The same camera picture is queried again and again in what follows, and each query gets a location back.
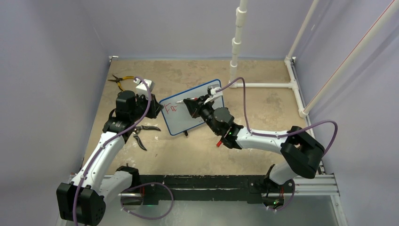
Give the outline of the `red capped whiteboard marker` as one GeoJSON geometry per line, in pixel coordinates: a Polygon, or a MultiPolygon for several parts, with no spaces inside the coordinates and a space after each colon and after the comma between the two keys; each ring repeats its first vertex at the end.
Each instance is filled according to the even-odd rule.
{"type": "Polygon", "coordinates": [[[196,98],[196,97],[193,97],[193,98],[185,98],[185,99],[183,99],[183,100],[179,100],[179,101],[176,101],[176,104],[184,104],[184,101],[188,101],[188,100],[193,100],[193,101],[195,101],[195,100],[197,100],[198,98],[196,98]]]}

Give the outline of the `blue framed whiteboard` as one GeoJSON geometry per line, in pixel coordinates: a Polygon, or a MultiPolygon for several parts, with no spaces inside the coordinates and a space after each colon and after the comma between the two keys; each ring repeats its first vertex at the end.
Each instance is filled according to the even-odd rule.
{"type": "Polygon", "coordinates": [[[221,87],[222,84],[219,79],[214,79],[159,101],[170,135],[178,135],[205,123],[201,116],[193,118],[193,115],[199,114],[211,86],[221,87]]]}

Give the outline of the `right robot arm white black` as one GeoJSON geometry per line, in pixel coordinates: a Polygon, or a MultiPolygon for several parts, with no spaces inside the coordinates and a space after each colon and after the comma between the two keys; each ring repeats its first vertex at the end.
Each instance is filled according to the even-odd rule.
{"type": "Polygon", "coordinates": [[[236,124],[228,108],[213,108],[211,102],[206,102],[206,96],[186,98],[182,103],[192,118],[201,118],[220,137],[219,144],[229,149],[271,151],[284,157],[283,163],[270,167],[264,179],[267,190],[275,192],[297,176],[315,178],[325,148],[301,127],[273,133],[251,130],[236,124]]]}

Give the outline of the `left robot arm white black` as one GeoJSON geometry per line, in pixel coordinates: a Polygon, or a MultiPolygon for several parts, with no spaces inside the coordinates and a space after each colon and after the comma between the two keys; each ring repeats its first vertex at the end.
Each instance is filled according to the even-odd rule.
{"type": "Polygon", "coordinates": [[[145,117],[155,119],[162,109],[154,94],[138,95],[133,91],[118,94],[116,107],[109,113],[95,150],[77,175],[56,190],[61,219],[76,225],[96,226],[107,204],[118,193],[123,190],[133,193],[140,188],[138,170],[129,166],[119,167],[109,182],[103,179],[140,121],[145,117]]]}

